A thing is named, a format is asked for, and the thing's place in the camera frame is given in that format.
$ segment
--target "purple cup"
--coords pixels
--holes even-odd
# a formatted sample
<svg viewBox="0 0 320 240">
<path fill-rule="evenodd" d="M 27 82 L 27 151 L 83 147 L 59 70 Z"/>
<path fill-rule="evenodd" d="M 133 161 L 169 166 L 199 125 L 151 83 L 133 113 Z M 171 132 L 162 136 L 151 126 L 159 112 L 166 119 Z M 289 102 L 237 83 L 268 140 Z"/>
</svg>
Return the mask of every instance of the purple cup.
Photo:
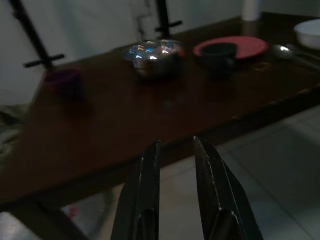
<svg viewBox="0 0 320 240">
<path fill-rule="evenodd" d="M 44 84 L 65 99 L 76 100 L 83 96 L 81 72 L 77 69 L 50 72 L 44 78 Z"/>
</svg>

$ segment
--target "table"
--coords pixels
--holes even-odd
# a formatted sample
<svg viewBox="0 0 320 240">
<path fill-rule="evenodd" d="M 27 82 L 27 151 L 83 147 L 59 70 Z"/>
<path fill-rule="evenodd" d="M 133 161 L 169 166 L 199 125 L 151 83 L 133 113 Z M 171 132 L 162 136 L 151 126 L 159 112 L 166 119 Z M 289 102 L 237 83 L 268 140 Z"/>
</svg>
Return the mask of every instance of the table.
<svg viewBox="0 0 320 240">
<path fill-rule="evenodd" d="M 293 27 L 309 19 L 264 13 L 257 36 L 270 45 L 296 43 Z M 0 209 L 43 239 L 86 239 L 59 207 L 121 183 L 155 139 L 163 142 L 164 166 L 192 154 L 194 134 L 221 144 L 319 104 L 319 75 L 270 53 L 239 62 L 229 81 L 208 79 L 192 47 L 245 27 L 234 18 L 176 34 L 189 53 L 183 74 L 157 84 L 139 81 L 121 59 L 123 48 L 61 66 L 82 71 L 86 98 L 65 102 L 39 88 L 0 174 Z"/>
</svg>

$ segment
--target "black cup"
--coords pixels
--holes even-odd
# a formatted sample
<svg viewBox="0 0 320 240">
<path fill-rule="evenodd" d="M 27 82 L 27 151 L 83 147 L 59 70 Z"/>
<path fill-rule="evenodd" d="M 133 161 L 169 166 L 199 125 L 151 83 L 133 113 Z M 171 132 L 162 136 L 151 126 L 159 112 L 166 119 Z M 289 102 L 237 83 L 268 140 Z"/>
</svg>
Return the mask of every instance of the black cup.
<svg viewBox="0 0 320 240">
<path fill-rule="evenodd" d="M 215 43 L 201 48 L 200 64 L 214 76 L 227 78 L 236 64 L 237 45 Z"/>
</svg>

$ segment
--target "red plate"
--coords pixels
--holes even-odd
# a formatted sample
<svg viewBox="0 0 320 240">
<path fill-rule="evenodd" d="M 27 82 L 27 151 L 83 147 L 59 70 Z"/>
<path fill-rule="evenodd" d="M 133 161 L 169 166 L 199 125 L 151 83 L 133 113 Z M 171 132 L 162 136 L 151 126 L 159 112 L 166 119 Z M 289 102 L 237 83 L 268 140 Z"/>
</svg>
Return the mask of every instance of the red plate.
<svg viewBox="0 0 320 240">
<path fill-rule="evenodd" d="M 227 36 L 201 42 L 193 48 L 193 54 L 201 57 L 201 49 L 203 47 L 220 43 L 236 44 L 238 46 L 236 59 L 251 58 L 263 54 L 268 49 L 268 44 L 260 38 L 252 36 Z"/>
</svg>

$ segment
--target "shiny metal pot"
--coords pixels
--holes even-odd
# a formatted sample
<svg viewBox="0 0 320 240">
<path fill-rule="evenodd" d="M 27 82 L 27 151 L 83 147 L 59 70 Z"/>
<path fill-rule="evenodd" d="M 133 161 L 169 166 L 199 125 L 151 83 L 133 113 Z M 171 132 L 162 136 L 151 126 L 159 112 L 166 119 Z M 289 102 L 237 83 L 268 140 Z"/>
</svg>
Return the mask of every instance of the shiny metal pot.
<svg viewBox="0 0 320 240">
<path fill-rule="evenodd" d="M 176 75 L 181 70 L 183 47 L 175 40 L 154 40 L 133 45 L 124 52 L 134 69 L 144 78 Z"/>
</svg>

